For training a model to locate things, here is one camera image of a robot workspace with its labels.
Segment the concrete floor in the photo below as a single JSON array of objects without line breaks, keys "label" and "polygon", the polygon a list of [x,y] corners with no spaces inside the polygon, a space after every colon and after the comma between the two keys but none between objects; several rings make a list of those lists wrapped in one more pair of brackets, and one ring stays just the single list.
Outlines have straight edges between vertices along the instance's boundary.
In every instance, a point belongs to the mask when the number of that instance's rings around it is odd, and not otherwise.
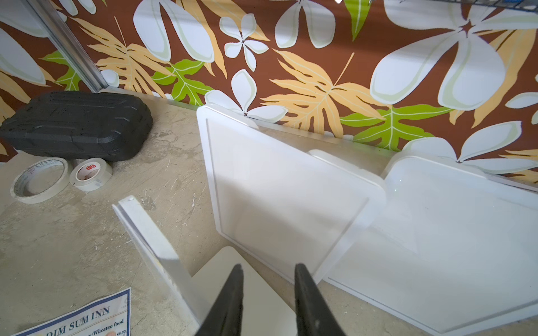
[{"label": "concrete floor", "polygon": [[[195,112],[155,99],[146,102],[154,118],[151,134],[137,156],[113,164],[114,175],[104,187],[86,194],[69,185],[35,205],[0,198],[0,211],[5,208],[0,214],[0,336],[128,287],[133,335],[195,332],[163,296],[111,208],[135,195],[191,274],[232,245],[215,230]],[[0,196],[32,160],[23,153],[1,167]],[[236,249],[293,308],[293,286]],[[426,335],[323,281],[319,288],[348,336]],[[534,318],[480,335],[537,334]]]}]

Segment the white flower pattern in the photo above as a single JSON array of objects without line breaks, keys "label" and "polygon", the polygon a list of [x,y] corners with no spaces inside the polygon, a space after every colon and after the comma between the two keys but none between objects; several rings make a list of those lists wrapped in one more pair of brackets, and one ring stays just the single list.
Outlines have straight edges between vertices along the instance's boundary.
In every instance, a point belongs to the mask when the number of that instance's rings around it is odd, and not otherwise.
[{"label": "white flower pattern", "polygon": [[[0,0],[0,22],[12,26],[28,35],[48,38],[47,31],[36,20],[20,0]],[[67,17],[61,12],[58,15],[65,21]]]},{"label": "white flower pattern", "polygon": [[189,56],[197,61],[213,63],[215,54],[206,29],[171,0],[142,0],[134,11],[134,27],[148,51],[161,61],[170,61],[172,56],[161,7],[170,17],[175,33]]},{"label": "white flower pattern", "polygon": [[237,27],[236,23],[229,17],[221,18],[219,22],[221,31],[239,42],[229,42],[224,45],[224,54],[229,58],[236,58],[241,52],[245,54],[246,65],[254,72],[256,70],[256,57],[254,57],[253,51],[257,54],[263,54],[269,48],[260,41],[246,40],[247,37],[254,34],[256,30],[256,19],[254,14],[246,14],[241,19],[241,31]]},{"label": "white flower pattern", "polygon": [[459,157],[452,146],[443,138],[422,138],[408,142],[403,151],[417,151],[460,162],[491,174],[516,173],[538,167],[538,161],[527,159],[472,159],[485,153],[501,149],[521,136],[521,121],[488,126],[473,133],[462,146]]},{"label": "white flower pattern", "polygon": [[0,28],[0,70],[23,81],[45,85],[45,75],[32,56]]},{"label": "white flower pattern", "polygon": [[239,115],[275,123],[288,112],[283,106],[260,106],[249,110],[250,104],[256,98],[256,82],[245,69],[239,70],[232,78],[232,91],[239,105],[220,90],[206,93],[206,104],[214,103]]},{"label": "white flower pattern", "polygon": [[117,72],[115,72],[114,70],[106,69],[101,70],[101,75],[103,76],[104,80],[108,85],[115,88],[119,87],[119,75]]},{"label": "white flower pattern", "polygon": [[274,28],[277,46],[282,49],[290,48],[297,42],[301,8],[305,10],[308,34],[314,47],[328,46],[335,35],[335,16],[330,10],[311,0],[296,0],[296,3],[282,14]]},{"label": "white flower pattern", "polygon": [[[71,15],[75,16],[79,13],[79,10],[76,8],[73,0],[59,0],[63,8]],[[78,0],[79,3],[88,11],[90,14],[95,14],[97,9],[93,0]]]},{"label": "white flower pattern", "polygon": [[[538,82],[538,75],[534,77],[534,80]],[[538,92],[524,92],[510,99],[505,106],[511,109],[522,109],[535,104],[538,104]],[[534,112],[530,122],[533,125],[538,124],[538,111]]]},{"label": "white flower pattern", "polygon": [[[155,91],[151,91],[151,94],[152,94],[154,97],[162,98],[161,95],[158,94],[158,93],[155,92]],[[173,101],[173,100],[174,100],[174,97],[172,97],[171,94],[165,94],[165,98],[168,99],[169,101]]]},{"label": "white flower pattern", "polygon": [[[502,85],[506,69],[500,56],[479,32],[538,28],[538,15],[503,10],[488,17],[494,7],[473,5],[467,19],[460,4],[423,0],[385,0],[388,18],[414,30],[452,30],[426,38],[385,56],[376,66],[371,95],[395,104],[407,97],[453,45],[458,51],[446,74],[437,100],[441,106],[470,111],[484,104]],[[466,31],[464,26],[471,26]]]}]

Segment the white plastic panel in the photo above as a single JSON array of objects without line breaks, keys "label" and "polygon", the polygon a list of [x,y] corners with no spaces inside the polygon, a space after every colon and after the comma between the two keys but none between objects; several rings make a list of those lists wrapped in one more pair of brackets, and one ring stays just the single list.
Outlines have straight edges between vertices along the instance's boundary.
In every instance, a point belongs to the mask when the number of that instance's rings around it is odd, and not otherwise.
[{"label": "white plastic panel", "polygon": [[538,314],[538,194],[398,154],[388,203],[329,282],[434,334]]},{"label": "white plastic panel", "polygon": [[217,230],[289,281],[302,262],[319,282],[385,204],[377,175],[216,105],[197,115]]},{"label": "white plastic panel", "polygon": [[205,298],[215,302],[232,268],[238,263],[244,274],[241,335],[296,336],[293,310],[233,247],[226,246],[218,251],[193,280]]},{"label": "white plastic panel", "polygon": [[211,303],[195,285],[174,247],[134,196],[122,199],[112,208],[161,289],[174,298],[187,327],[197,330]]}]

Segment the white tape roll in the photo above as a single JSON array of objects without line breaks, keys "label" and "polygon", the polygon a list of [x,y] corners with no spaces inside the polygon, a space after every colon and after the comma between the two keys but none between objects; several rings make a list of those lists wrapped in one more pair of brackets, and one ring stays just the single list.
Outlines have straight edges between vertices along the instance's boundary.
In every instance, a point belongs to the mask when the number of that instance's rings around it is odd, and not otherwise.
[{"label": "white tape roll", "polygon": [[[53,169],[55,166],[63,166],[63,172],[60,178],[55,181],[47,189],[34,194],[32,188],[29,188],[29,184],[49,184],[48,179],[52,178]],[[35,204],[48,200],[49,198],[57,195],[69,184],[69,173],[73,170],[73,166],[62,158],[47,158],[38,161],[34,165],[28,167],[13,181],[11,185],[11,196],[26,204]]]},{"label": "white tape roll", "polygon": [[76,166],[69,177],[72,185],[82,191],[94,191],[112,177],[112,167],[103,159],[89,159]]}]

